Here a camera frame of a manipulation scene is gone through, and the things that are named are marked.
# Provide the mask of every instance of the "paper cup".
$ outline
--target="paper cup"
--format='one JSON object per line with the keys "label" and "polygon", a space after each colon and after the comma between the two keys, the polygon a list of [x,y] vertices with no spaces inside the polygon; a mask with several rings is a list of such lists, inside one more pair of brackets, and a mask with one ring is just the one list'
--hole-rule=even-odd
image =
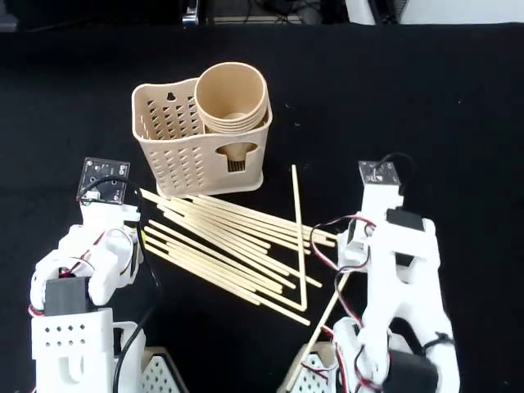
{"label": "paper cup", "polygon": [[244,132],[264,117],[268,89],[262,74],[247,64],[220,63],[196,82],[195,104],[205,124],[217,132]]}

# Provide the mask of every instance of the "black cable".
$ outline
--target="black cable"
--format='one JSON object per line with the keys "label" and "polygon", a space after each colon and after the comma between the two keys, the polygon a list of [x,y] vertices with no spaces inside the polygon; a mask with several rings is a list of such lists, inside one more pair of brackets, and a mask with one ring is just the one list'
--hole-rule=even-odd
{"label": "black cable", "polygon": [[247,0],[247,13],[246,13],[246,19],[242,23],[247,23],[249,18],[251,17],[251,12],[253,11],[253,3],[251,0]]}
{"label": "black cable", "polygon": [[410,168],[408,176],[405,177],[405,180],[402,182],[402,185],[400,186],[399,194],[403,195],[406,186],[408,185],[408,183],[413,178],[413,175],[415,174],[415,160],[413,159],[412,156],[410,156],[409,154],[403,153],[402,151],[394,151],[390,154],[385,155],[380,161],[378,161],[375,164],[373,171],[374,172],[378,171],[381,168],[381,166],[383,166],[387,161],[391,160],[392,158],[396,158],[396,157],[404,158],[406,161],[408,161],[409,168]]}
{"label": "black cable", "polygon": [[[85,195],[85,193],[87,191],[92,190],[98,184],[110,182],[110,181],[113,181],[113,180],[115,180],[117,182],[125,183],[125,184],[127,184],[128,186],[130,186],[134,190],[135,194],[138,197],[137,211],[138,211],[138,213],[141,213],[142,205],[143,205],[143,196],[142,196],[142,193],[140,192],[140,187],[137,186],[135,183],[131,182],[129,179],[127,179],[125,177],[122,177],[122,176],[111,175],[111,176],[106,176],[105,178],[100,178],[100,179],[92,182],[91,184],[89,184],[88,186],[83,188],[82,191],[79,192],[79,195],[78,195],[79,201],[81,201],[82,196]],[[134,329],[133,333],[131,334],[131,336],[129,337],[127,342],[125,343],[124,348],[122,348],[122,351],[120,352],[119,358],[118,358],[118,360],[116,362],[116,366],[115,366],[115,374],[113,376],[113,393],[118,393],[118,384],[119,384],[119,380],[120,380],[120,370],[122,369],[122,364],[124,363],[125,355],[128,353],[129,348],[133,344],[134,340],[137,338],[138,334],[140,333],[140,331],[145,326],[147,320],[152,316],[152,314],[155,311],[156,307],[160,303],[160,299],[162,297],[162,286],[160,284],[160,281],[158,280],[158,277],[156,276],[155,270],[153,270],[151,264],[149,263],[149,261],[147,260],[147,257],[146,257],[146,247],[145,247],[144,241],[142,239],[142,224],[140,222],[140,219],[137,222],[137,234],[138,234],[138,244],[140,245],[140,248],[142,250],[143,263],[148,268],[149,273],[150,273],[150,275],[151,275],[151,277],[153,279],[153,282],[155,283],[156,299],[155,299],[154,303],[144,313],[142,318],[140,318],[140,321],[138,321],[138,324],[137,324],[136,328]]]}

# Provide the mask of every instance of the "utensil holder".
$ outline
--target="utensil holder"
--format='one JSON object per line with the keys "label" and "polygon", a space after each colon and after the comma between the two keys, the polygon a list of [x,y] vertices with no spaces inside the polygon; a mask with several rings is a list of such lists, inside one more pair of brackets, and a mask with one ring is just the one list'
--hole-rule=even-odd
{"label": "utensil holder", "polygon": [[[132,95],[133,135],[164,197],[252,191],[263,182],[262,163],[271,106],[263,124],[245,133],[206,133],[194,99],[197,78],[175,84],[141,84]],[[227,145],[256,147],[245,161],[228,161]]]}

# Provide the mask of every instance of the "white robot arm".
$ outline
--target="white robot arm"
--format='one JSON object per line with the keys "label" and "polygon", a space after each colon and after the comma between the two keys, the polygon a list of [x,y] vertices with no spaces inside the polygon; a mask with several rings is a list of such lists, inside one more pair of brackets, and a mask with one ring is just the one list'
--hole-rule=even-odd
{"label": "white robot arm", "polygon": [[[123,204],[129,163],[86,159],[77,196],[84,222],[73,225],[58,247],[40,260],[31,278],[29,312],[38,393],[111,393],[114,340],[124,348],[137,324],[114,323],[102,308],[117,288],[134,282],[142,262],[140,212]],[[125,353],[118,392],[142,392],[141,359],[146,338],[138,333]]]}
{"label": "white robot arm", "polygon": [[[440,293],[435,224],[401,210],[400,181],[392,163],[360,162],[362,210],[338,238],[338,268],[368,274],[368,306],[362,321],[334,325],[346,392],[457,393],[459,369],[451,323]],[[393,318],[413,329],[423,353],[390,330]]]}

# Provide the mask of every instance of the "black tablecloth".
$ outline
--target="black tablecloth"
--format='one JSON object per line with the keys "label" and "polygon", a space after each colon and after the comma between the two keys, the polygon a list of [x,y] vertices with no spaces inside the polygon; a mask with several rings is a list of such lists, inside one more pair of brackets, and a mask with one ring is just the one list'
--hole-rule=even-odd
{"label": "black tablecloth", "polygon": [[[75,193],[84,157],[129,160],[131,179],[153,189],[131,134],[133,88],[234,60],[265,75],[274,122],[264,185],[227,199],[292,219],[296,163],[304,221],[314,224],[359,208],[357,160],[409,153],[417,174],[404,205],[436,222],[463,391],[519,391],[523,41],[520,25],[0,36],[1,390],[34,385],[29,279],[81,220]],[[144,214],[157,216],[153,206]],[[296,262],[293,253],[283,258]],[[192,391],[274,391],[312,327],[151,259],[165,298],[146,326],[148,345],[169,350]],[[325,283],[309,289],[314,325],[332,272],[313,258],[307,265]],[[362,310],[365,277],[351,283],[348,298]],[[152,296],[141,274],[115,295],[115,317],[137,320]]]}

